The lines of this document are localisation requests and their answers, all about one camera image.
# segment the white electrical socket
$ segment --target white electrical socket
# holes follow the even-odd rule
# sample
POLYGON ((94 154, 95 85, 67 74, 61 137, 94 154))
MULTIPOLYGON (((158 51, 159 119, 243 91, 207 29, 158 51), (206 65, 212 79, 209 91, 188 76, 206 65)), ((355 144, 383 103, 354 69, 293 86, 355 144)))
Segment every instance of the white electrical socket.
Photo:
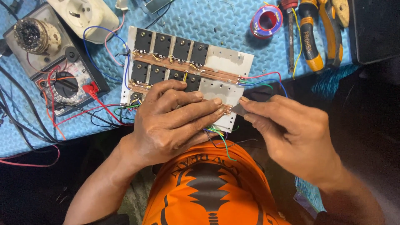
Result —
MULTIPOLYGON (((101 26, 109 30, 118 28, 118 17, 102 0, 47 0, 70 28, 83 38, 83 32, 90 26, 101 26)), ((91 28, 85 32, 85 40, 102 44, 108 31, 91 28)))

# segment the blue wire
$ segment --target blue wire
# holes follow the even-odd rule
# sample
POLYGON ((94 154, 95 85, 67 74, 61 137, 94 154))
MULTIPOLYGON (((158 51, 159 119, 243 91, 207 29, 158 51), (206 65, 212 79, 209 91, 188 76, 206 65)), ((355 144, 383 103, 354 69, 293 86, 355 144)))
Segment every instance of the blue wire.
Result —
MULTIPOLYGON (((102 27, 102 26, 90 26, 90 27, 86 28, 86 29, 83 31, 83 44, 84 44, 84 46, 85 46, 86 54, 88 55, 89 60, 90 60, 90 62, 93 64, 93 66, 94 66, 100 73, 102 73, 103 75, 107 76, 107 77, 110 78, 111 80, 116 80, 116 81, 122 82, 122 80, 115 79, 115 78, 111 77, 110 75, 108 75, 108 74, 102 72, 102 71, 97 67, 97 65, 93 62, 92 57, 91 57, 90 54, 89 54, 88 47, 86 46, 85 33, 86 33, 86 31, 87 31, 88 29, 90 29, 90 28, 95 28, 95 27, 96 27, 96 28, 103 29, 103 30, 106 30, 106 31, 108 31, 108 32, 111 32, 113 35, 115 35, 117 38, 119 38, 119 39, 124 43, 125 48, 126 48, 126 52, 129 51, 128 46, 127 46, 126 42, 125 42, 122 38, 120 38, 116 33, 112 32, 111 30, 109 30, 109 29, 107 29, 107 28, 104 28, 104 27, 102 27)), ((128 73, 129 62, 130 62, 130 55, 128 54, 128 65, 127 65, 127 67, 126 67, 125 77, 126 77, 126 75, 127 75, 127 73, 128 73)))
POLYGON ((285 87, 283 86, 283 84, 282 84, 280 81, 278 81, 278 80, 276 80, 276 79, 266 79, 266 80, 258 81, 258 82, 254 83, 254 84, 238 84, 238 85, 240 85, 240 86, 253 86, 253 85, 262 83, 262 82, 264 82, 264 81, 270 81, 270 80, 274 80, 274 81, 278 82, 278 83, 282 86, 282 89, 283 89, 283 91, 285 92, 285 95, 286 95, 286 98, 287 98, 287 97, 288 97, 288 94, 286 93, 285 87))

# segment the blue foam mat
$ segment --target blue foam mat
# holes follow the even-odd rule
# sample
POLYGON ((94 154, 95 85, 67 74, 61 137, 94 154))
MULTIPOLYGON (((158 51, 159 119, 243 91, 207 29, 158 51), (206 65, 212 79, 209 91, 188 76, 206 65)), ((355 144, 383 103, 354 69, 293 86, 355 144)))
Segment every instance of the blue foam mat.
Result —
MULTIPOLYGON (((12 0, 4 0, 4 2, 10 5, 12 0)), ((18 13, 18 17, 22 18, 33 10, 37 2, 38 1, 24 1, 21 10, 18 13)), ((116 13, 120 20, 122 20, 121 11, 114 7, 115 0, 105 0, 105 2, 116 13)), ((277 1, 274 0, 268 0, 267 2, 269 4, 277 4, 277 1)), ((128 1, 128 7, 130 10, 126 13, 123 28, 118 32, 125 41, 127 39, 129 25, 144 28, 158 16, 157 14, 147 13, 147 10, 143 5, 143 0, 128 1)), ((250 20, 255 11, 262 5, 262 1, 252 0, 175 0, 166 15, 150 29, 254 54, 255 58, 249 76, 260 75, 264 72, 278 71, 282 75, 282 80, 291 79, 291 74, 288 74, 287 72, 288 31, 285 19, 282 28, 270 39, 259 40, 250 34, 250 20)), ((2 21, 4 21, 0 24, 0 32, 4 33, 16 21, 3 7, 0 7, 0 15, 2 21)), ((326 47, 324 46, 326 46, 326 38, 322 22, 319 20, 317 23, 318 26, 314 27, 317 48, 325 60, 326 47)), ((346 65, 351 63, 347 29, 342 32, 342 37, 344 48, 342 65, 346 65)), ((112 40, 108 42, 108 47, 113 54, 124 52, 124 47, 122 46, 121 41, 117 38, 112 38, 112 40)), ((90 52, 93 52, 94 61, 101 70, 108 72, 108 74, 118 79, 122 78, 123 68, 118 67, 114 61, 110 59, 106 49, 102 45, 89 44, 89 50, 90 52)), ((294 53, 298 54, 299 51, 300 40, 298 37, 298 31, 295 30, 294 53)), ((52 123, 47 117, 44 100, 39 96, 39 92, 33 82, 28 79, 23 69, 19 66, 15 56, 3 56, 0 58, 0 65, 26 89, 47 129, 61 140, 61 135, 52 127, 52 123)), ((309 72, 311 72, 311 70, 302 56, 297 66, 296 77, 309 72)), ((270 75, 268 78, 277 78, 277 76, 270 75)), ((111 92, 102 97, 101 100, 105 104, 119 103, 121 84, 108 78, 106 78, 106 80, 111 88, 111 92)), ((15 118, 39 133, 40 129, 35 118, 18 89, 14 87, 2 74, 0 74, 0 84, 2 89, 6 92, 7 103, 11 107, 11 111, 15 118)), ((96 106, 99 105, 97 103, 90 103, 84 108, 89 109, 96 106)), ((112 121, 110 116, 104 110, 97 113, 97 115, 102 118, 109 118, 110 121, 112 121)), ((57 121, 60 122, 69 116, 70 115, 57 118, 57 121)), ((105 125, 97 119, 94 119, 94 121, 98 124, 105 125)), ((74 139, 109 129, 92 125, 90 123, 89 115, 78 116, 77 118, 60 125, 59 128, 63 131, 67 139, 74 139)), ((0 127, 0 133, 0 157, 28 151, 28 147, 24 144, 23 139, 17 133, 14 125, 8 121, 7 117, 5 118, 4 124, 0 127)), ((36 147, 49 145, 48 143, 39 141, 30 134, 27 134, 27 137, 32 145, 36 147)))

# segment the blade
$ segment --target blade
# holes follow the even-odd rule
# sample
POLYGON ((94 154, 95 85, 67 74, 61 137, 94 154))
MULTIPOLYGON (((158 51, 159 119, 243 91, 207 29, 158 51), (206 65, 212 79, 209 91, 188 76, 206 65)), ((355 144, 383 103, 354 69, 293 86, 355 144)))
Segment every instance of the blade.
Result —
POLYGON ((238 115, 240 115, 240 116, 242 116, 242 117, 243 117, 246 113, 248 113, 248 112, 246 111, 246 109, 244 109, 243 106, 242 106, 241 104, 237 104, 236 106, 232 107, 230 110, 231 110, 231 112, 236 113, 236 114, 238 114, 238 115))

